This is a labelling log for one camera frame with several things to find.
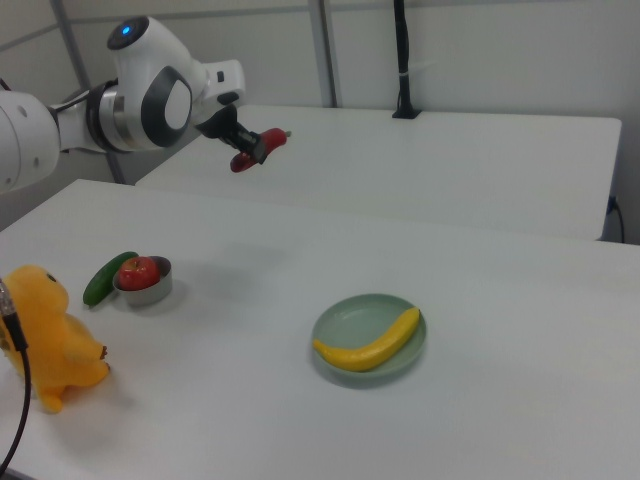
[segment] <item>light green plate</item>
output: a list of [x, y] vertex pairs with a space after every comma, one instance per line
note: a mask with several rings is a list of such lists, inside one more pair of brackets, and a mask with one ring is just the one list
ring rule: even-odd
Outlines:
[[[312, 338], [332, 347], [359, 348], [380, 337], [405, 310], [414, 307], [398, 297], [383, 294], [347, 298], [324, 312], [313, 327]], [[420, 312], [418, 328], [409, 341], [389, 360], [365, 372], [350, 372], [327, 363], [314, 350], [315, 359], [331, 371], [350, 378], [391, 375], [412, 364], [420, 355], [427, 337], [427, 324]]]

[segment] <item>green cucumber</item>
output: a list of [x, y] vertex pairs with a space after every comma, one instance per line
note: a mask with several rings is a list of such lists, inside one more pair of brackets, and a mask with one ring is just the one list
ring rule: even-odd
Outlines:
[[109, 260], [104, 267], [98, 270], [87, 288], [84, 289], [82, 301], [85, 305], [94, 307], [104, 300], [113, 291], [113, 276], [118, 272], [122, 264], [130, 258], [137, 257], [136, 252], [124, 252]]

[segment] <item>banana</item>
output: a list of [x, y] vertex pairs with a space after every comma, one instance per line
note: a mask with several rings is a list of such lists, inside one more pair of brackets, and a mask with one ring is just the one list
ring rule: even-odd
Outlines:
[[364, 372], [389, 360], [411, 338], [418, 327], [420, 310], [404, 311], [389, 329], [369, 345], [356, 349], [325, 345], [317, 338], [313, 348], [331, 365], [351, 372]]

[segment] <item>stuffed toy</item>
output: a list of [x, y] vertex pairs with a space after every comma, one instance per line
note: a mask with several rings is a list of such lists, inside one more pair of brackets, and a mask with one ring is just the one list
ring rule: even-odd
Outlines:
[[[42, 406], [62, 410], [68, 386], [90, 387], [109, 373], [107, 348], [77, 318], [66, 313], [69, 295], [45, 269], [25, 265], [3, 278], [29, 344], [32, 385]], [[20, 354], [0, 322], [0, 348], [24, 377]]]

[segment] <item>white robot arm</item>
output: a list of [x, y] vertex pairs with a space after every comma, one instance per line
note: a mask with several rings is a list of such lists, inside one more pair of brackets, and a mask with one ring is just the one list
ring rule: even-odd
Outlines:
[[166, 148], [189, 125], [264, 162], [260, 135], [237, 121], [233, 102], [245, 90], [238, 61], [202, 64], [150, 17], [122, 22], [107, 47], [118, 78], [66, 104], [46, 107], [32, 95], [0, 89], [0, 193], [51, 174], [61, 151]]

